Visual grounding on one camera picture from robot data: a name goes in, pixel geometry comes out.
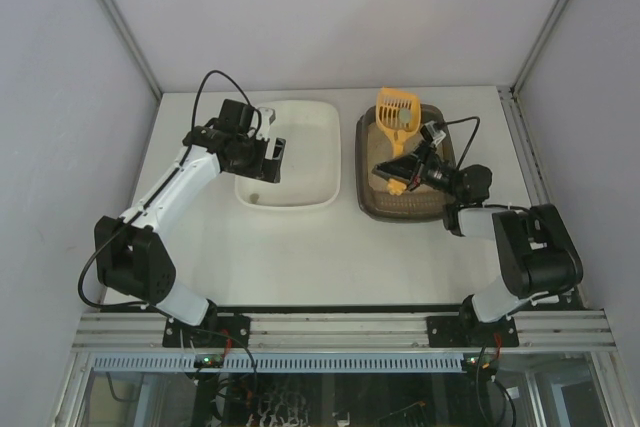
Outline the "yellow litter scoop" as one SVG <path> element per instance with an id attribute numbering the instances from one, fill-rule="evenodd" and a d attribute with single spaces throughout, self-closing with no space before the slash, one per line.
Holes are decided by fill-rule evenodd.
<path id="1" fill-rule="evenodd" d="M 397 111 L 410 109 L 413 119 L 409 129 L 402 129 L 397 122 Z M 389 140 L 392 159 L 404 153 L 404 145 L 421 125 L 421 103 L 417 95 L 394 88 L 383 87 L 376 97 L 375 119 L 378 129 Z"/>

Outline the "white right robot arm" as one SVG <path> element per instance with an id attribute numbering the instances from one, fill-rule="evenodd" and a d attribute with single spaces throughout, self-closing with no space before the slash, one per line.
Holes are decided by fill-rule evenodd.
<path id="1" fill-rule="evenodd" d="M 474 164 L 459 168 L 432 147 L 376 164 L 372 173 L 394 194 L 427 186 L 448 195 L 443 225 L 452 235 L 495 243 L 499 274 L 468 296 L 459 316 L 469 327 L 500 321 L 530 303 L 560 297 L 583 280 L 581 258 L 555 205 L 488 204 L 492 171 Z"/>

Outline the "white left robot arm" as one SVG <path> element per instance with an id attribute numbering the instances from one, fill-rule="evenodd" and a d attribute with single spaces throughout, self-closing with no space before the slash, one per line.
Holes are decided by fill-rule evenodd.
<path id="1" fill-rule="evenodd" d="M 165 236 L 220 174 L 276 184 L 286 146 L 272 138 L 274 109 L 227 99 L 218 116 L 195 125 L 164 176 L 117 218 L 94 229 L 99 282 L 186 325 L 214 317 L 215 305 L 177 278 Z"/>

